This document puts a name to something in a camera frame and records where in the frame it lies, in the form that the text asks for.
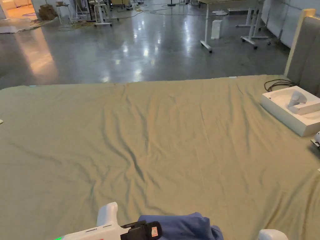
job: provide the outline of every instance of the blue cloth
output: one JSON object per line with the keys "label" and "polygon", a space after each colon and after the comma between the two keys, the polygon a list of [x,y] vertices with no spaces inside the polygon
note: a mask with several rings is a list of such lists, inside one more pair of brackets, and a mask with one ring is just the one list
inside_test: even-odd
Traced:
{"label": "blue cloth", "polygon": [[223,240],[218,226],[210,226],[210,219],[195,212],[185,216],[142,215],[138,221],[158,221],[162,228],[159,240]]}

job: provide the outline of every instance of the polished floor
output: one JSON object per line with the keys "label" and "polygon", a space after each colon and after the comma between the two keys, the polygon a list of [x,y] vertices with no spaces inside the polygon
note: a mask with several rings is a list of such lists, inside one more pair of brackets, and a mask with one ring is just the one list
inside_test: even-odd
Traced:
{"label": "polished floor", "polygon": [[223,26],[222,38],[209,41],[213,47],[209,54],[200,44],[205,5],[168,9],[162,3],[166,2],[145,0],[143,12],[113,11],[121,18],[113,27],[73,30],[55,21],[32,31],[0,35],[0,88],[283,73],[287,48],[260,41],[253,50],[240,40],[248,29],[235,25],[244,23],[245,15],[211,18],[223,19]]}

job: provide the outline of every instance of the gray upholstered panel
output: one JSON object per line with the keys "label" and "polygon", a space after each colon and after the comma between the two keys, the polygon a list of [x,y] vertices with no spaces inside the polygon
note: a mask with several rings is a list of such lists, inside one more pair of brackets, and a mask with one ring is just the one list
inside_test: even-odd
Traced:
{"label": "gray upholstered panel", "polygon": [[288,78],[318,95],[320,85],[320,20],[306,17],[290,64]]}

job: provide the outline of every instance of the white robot part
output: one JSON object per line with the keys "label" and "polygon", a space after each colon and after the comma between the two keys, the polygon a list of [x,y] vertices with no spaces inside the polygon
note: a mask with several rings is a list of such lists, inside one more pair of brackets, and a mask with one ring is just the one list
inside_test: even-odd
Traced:
{"label": "white robot part", "polygon": [[303,93],[299,91],[294,91],[288,104],[288,108],[306,102],[307,98]]}
{"label": "white robot part", "polygon": [[315,135],[315,139],[311,139],[310,141],[318,148],[320,148],[320,132],[317,132],[317,134]]}
{"label": "white robot part", "polygon": [[275,229],[263,229],[260,230],[259,240],[288,240],[287,236],[278,230]]}
{"label": "white robot part", "polygon": [[97,227],[105,224],[118,224],[117,220],[118,204],[109,203],[100,208],[97,218]]}
{"label": "white robot part", "polygon": [[130,228],[122,228],[118,225],[117,211],[117,203],[109,203],[99,210],[97,227],[76,233],[67,234],[55,240],[121,240],[120,236],[122,234],[127,233]]}

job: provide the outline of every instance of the padded headboard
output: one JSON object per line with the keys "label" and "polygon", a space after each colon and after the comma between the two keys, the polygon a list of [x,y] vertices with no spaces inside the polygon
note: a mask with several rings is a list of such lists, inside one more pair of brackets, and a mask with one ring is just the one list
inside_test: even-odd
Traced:
{"label": "padded headboard", "polygon": [[314,9],[303,10],[288,58],[285,75],[320,97],[320,19]]}

